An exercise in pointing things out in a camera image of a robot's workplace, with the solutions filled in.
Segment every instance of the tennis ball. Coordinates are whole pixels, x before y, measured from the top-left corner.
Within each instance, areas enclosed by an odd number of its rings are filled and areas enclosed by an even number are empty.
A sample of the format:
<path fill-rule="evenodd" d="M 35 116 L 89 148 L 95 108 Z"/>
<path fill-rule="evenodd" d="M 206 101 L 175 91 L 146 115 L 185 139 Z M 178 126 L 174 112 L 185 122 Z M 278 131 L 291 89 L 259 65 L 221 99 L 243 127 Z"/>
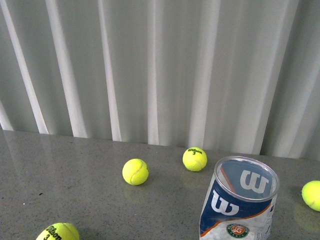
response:
<path fill-rule="evenodd" d="M 145 161 L 141 159 L 131 159 L 123 166 L 122 176 L 130 185 L 136 186 L 143 184 L 149 176 L 148 166 Z"/>
<path fill-rule="evenodd" d="M 66 222 L 48 226 L 36 240 L 80 240 L 80 236 L 77 229 Z"/>
<path fill-rule="evenodd" d="M 320 212 L 320 181 L 310 181 L 302 188 L 304 202 L 313 210 Z"/>
<path fill-rule="evenodd" d="M 207 155 L 201 148 L 191 147 L 184 152 L 182 161 L 188 170 L 199 172 L 207 165 Z"/>

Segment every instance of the clear plastic can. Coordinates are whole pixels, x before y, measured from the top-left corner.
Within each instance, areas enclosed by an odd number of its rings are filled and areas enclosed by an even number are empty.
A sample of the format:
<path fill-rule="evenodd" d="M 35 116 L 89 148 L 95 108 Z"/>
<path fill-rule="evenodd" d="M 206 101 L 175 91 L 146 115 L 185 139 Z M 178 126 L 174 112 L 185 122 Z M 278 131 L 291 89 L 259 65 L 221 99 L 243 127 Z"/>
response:
<path fill-rule="evenodd" d="M 279 178 L 266 164 L 243 156 L 220 159 L 202 207 L 200 240 L 266 240 Z"/>

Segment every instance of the white curtain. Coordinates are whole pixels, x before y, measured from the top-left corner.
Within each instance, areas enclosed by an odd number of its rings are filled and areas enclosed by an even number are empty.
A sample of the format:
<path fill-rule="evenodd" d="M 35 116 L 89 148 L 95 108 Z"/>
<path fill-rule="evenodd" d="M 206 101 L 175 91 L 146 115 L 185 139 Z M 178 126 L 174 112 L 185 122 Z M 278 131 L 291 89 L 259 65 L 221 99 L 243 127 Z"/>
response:
<path fill-rule="evenodd" d="M 320 160 L 320 1 L 0 0 L 0 125 Z"/>

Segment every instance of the speckled surface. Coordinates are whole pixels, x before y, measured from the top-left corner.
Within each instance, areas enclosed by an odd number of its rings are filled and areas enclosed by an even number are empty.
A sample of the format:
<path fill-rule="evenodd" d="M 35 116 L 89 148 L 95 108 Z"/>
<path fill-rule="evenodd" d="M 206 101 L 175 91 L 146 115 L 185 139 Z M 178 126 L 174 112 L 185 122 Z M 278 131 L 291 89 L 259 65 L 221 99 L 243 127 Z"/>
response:
<path fill-rule="evenodd" d="M 82 240 L 196 240 L 215 163 L 234 155 L 206 151 L 208 165 L 190 172 L 186 149 L 0 130 L 0 239 L 36 239 L 56 222 L 73 223 Z M 320 212 L 301 198 L 320 178 L 320 161 L 245 155 L 279 176 L 269 240 L 317 240 Z M 122 178 L 126 161 L 147 162 L 140 186 Z"/>

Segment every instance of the w logo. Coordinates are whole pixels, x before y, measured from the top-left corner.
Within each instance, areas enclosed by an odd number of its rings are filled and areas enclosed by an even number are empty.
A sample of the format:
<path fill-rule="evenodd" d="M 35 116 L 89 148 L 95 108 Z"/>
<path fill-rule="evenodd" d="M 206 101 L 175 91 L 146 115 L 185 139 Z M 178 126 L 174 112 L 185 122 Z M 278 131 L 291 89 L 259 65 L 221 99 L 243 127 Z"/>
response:
<path fill-rule="evenodd" d="M 218 199 L 220 199 L 220 201 L 221 201 L 219 208 L 217 208 Z M 228 205 L 230 205 L 231 211 L 227 212 Z M 235 215 L 239 211 L 239 206 L 227 202 L 222 197 L 220 197 L 220 195 L 215 190 L 213 190 L 213 198 L 212 198 L 212 202 L 211 202 L 211 207 L 215 212 L 222 213 L 223 215 L 227 215 L 227 216 Z"/>
<path fill-rule="evenodd" d="M 247 177 L 251 174 L 249 185 L 246 184 Z M 256 188 L 257 179 L 260 178 L 260 175 L 255 172 L 250 172 L 247 170 L 243 170 L 241 178 L 240 178 L 240 184 L 241 187 L 245 190 L 252 190 L 256 192 L 257 194 L 262 194 L 266 189 L 266 184 L 269 183 L 269 180 L 266 179 L 264 176 L 261 176 L 260 179 L 260 185 L 258 188 Z"/>

